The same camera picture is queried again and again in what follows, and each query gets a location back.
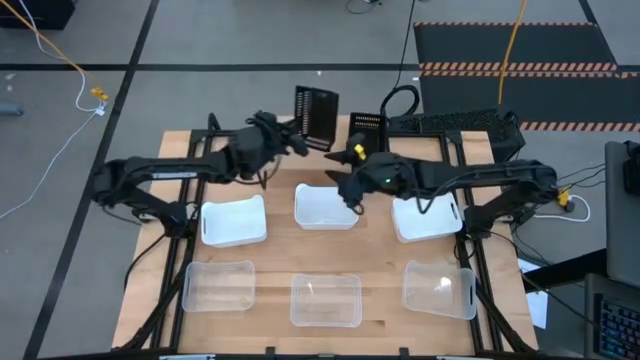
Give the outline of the black side desk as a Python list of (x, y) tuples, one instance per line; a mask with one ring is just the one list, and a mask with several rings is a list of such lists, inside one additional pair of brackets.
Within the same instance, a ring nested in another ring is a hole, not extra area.
[(541, 267), (523, 274), (526, 289), (548, 291), (561, 285), (584, 284), (585, 309), (578, 313), (585, 330), (584, 356), (591, 359), (614, 360), (593, 352), (595, 296), (614, 298), (623, 305), (640, 310), (640, 288), (611, 278), (607, 273), (607, 250), (601, 249), (563, 262)]

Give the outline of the clear plastic basket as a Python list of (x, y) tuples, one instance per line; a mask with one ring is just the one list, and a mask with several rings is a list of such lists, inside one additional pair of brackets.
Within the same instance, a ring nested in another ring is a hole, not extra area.
[(182, 309), (185, 312), (237, 312), (255, 302), (256, 276), (249, 260), (192, 262), (186, 268)]
[(402, 303), (415, 312), (472, 320), (477, 315), (476, 276), (468, 268), (411, 260), (403, 274)]
[(297, 327), (359, 327), (362, 322), (360, 278), (295, 275), (291, 283), (290, 321)]

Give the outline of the white plastic basket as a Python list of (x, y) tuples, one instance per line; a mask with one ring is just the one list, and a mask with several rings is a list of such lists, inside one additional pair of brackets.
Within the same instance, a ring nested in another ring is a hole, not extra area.
[(446, 237), (463, 227), (458, 204), (451, 192), (436, 197), (425, 214), (419, 212), (415, 198), (394, 199), (391, 214), (401, 243)]
[(226, 248), (259, 243), (267, 238), (266, 210), (261, 195), (245, 200), (206, 202), (200, 210), (201, 240)]
[(337, 187), (296, 186), (294, 219), (304, 230), (349, 230), (359, 216), (349, 209)]

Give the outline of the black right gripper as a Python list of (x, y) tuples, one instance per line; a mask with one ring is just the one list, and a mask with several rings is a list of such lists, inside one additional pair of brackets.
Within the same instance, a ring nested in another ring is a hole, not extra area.
[[(356, 165), (358, 153), (345, 149), (324, 155), (340, 164)], [(363, 214), (364, 195), (382, 193), (402, 200), (419, 194), (416, 162), (395, 153), (374, 153), (351, 172), (326, 170), (325, 174), (338, 185), (338, 194), (345, 205), (356, 214)]]

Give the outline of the backlit computer keyboard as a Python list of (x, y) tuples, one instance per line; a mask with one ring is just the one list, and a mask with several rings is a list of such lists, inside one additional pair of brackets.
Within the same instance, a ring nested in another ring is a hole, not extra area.
[(593, 352), (614, 360), (640, 360), (640, 310), (595, 296)]

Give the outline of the grey closed laptop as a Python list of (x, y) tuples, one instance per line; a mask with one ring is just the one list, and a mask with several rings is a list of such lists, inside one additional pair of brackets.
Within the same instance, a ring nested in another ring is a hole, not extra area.
[(605, 144), (607, 273), (640, 288), (640, 195), (625, 190), (624, 164), (629, 159), (626, 144)]

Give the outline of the black perforated box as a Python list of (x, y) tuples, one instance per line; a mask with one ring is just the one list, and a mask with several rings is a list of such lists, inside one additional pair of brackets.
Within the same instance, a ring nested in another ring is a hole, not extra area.
[(422, 137), (427, 134), (454, 131), (486, 132), (494, 161), (509, 161), (525, 144), (520, 131), (521, 121), (508, 109), (489, 108), (445, 114), (415, 114), (391, 118), (390, 137)]

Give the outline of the black hazard-striped floor mat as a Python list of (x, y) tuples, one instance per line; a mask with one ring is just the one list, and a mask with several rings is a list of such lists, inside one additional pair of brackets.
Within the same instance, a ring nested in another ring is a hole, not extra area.
[(424, 111), (509, 109), (526, 130), (640, 133), (640, 74), (425, 71)]
[(601, 30), (589, 22), (418, 22), (418, 62), (432, 71), (613, 72)]

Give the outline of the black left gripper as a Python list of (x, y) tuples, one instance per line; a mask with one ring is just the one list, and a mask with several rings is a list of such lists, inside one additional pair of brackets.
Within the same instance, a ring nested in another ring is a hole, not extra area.
[(288, 148), (300, 156), (309, 154), (307, 144), (300, 135), (298, 121), (280, 122), (273, 113), (256, 112), (252, 123), (259, 129), (255, 160), (272, 160), (276, 155), (288, 155)]

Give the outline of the black desk device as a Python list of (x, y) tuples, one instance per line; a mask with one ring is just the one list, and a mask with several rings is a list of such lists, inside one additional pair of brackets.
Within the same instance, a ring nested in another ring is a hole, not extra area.
[(623, 184), (627, 193), (640, 196), (640, 143), (625, 141), (628, 159), (623, 163)]

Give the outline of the black cabinet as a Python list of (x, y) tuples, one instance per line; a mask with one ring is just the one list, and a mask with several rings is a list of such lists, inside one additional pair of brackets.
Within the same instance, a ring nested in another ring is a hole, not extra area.
[[(5, 0), (18, 14), (32, 17), (38, 29), (63, 30), (74, 14), (75, 0)], [(26, 29), (7, 7), (0, 2), (0, 28)]]

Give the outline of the black slotted plastic basket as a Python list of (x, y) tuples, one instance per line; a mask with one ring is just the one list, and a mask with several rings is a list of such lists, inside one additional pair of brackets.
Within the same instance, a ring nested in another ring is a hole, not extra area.
[(361, 144), (367, 154), (388, 150), (387, 118), (379, 114), (352, 112), (349, 119), (348, 137), (364, 136)]
[(335, 143), (339, 95), (329, 90), (297, 86), (294, 118), (309, 148), (329, 152)]

